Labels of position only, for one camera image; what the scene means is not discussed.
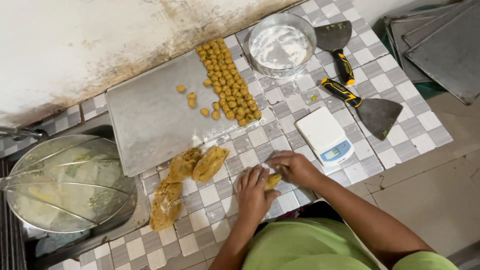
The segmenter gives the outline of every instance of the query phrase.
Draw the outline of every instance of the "mesh strainer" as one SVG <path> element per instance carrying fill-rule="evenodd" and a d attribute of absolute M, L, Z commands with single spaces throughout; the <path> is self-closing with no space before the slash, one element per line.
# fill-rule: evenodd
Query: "mesh strainer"
<path fill-rule="evenodd" d="M 133 179 L 123 175 L 115 143 L 92 135 L 46 141 L 12 169 L 4 190 L 24 222 L 56 233 L 93 228 L 128 201 Z"/>

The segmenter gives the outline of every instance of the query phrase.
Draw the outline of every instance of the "white scale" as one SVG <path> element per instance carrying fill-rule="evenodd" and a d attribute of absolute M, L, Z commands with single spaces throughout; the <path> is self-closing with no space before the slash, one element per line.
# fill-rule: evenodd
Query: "white scale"
<path fill-rule="evenodd" d="M 324 167 L 346 161 L 355 151 L 345 131 L 326 107 L 321 107 L 296 122 Z"/>

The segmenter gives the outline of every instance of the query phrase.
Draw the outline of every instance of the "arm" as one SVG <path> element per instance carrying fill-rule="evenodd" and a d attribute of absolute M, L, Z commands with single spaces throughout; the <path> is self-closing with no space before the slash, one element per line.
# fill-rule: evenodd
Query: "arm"
<path fill-rule="evenodd" d="M 279 191 L 264 191 L 269 170 L 258 165 L 253 169 L 247 169 L 239 177 L 237 181 L 239 218 L 213 260 L 210 270 L 241 269 L 247 255 L 248 242 L 270 209 L 272 201 L 280 195 Z"/>
<path fill-rule="evenodd" d="M 323 175 L 303 155 L 281 152 L 267 164 L 321 195 L 387 268 L 417 251 L 435 252 L 407 226 Z"/>

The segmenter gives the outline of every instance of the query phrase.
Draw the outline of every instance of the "putty knife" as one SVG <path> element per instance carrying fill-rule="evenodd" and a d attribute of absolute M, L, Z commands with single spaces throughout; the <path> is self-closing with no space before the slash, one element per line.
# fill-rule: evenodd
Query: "putty knife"
<path fill-rule="evenodd" d="M 352 36 L 352 23 L 343 21 L 315 27 L 314 29 L 317 35 L 317 47 L 333 54 L 342 80 L 346 85 L 352 85 L 355 82 L 353 70 L 343 54 L 343 48 Z"/>
<path fill-rule="evenodd" d="M 345 86 L 328 78 L 321 83 L 332 94 L 355 107 L 368 131 L 381 141 L 385 140 L 403 109 L 402 105 L 390 100 L 357 97 Z"/>

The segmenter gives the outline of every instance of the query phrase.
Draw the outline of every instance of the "flour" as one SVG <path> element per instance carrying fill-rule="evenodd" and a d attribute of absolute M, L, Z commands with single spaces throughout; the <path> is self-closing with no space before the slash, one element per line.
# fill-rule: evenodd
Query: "flour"
<path fill-rule="evenodd" d="M 312 55 L 312 45 L 305 34 L 287 25 L 262 30 L 249 49 L 259 64 L 271 69 L 298 66 Z"/>

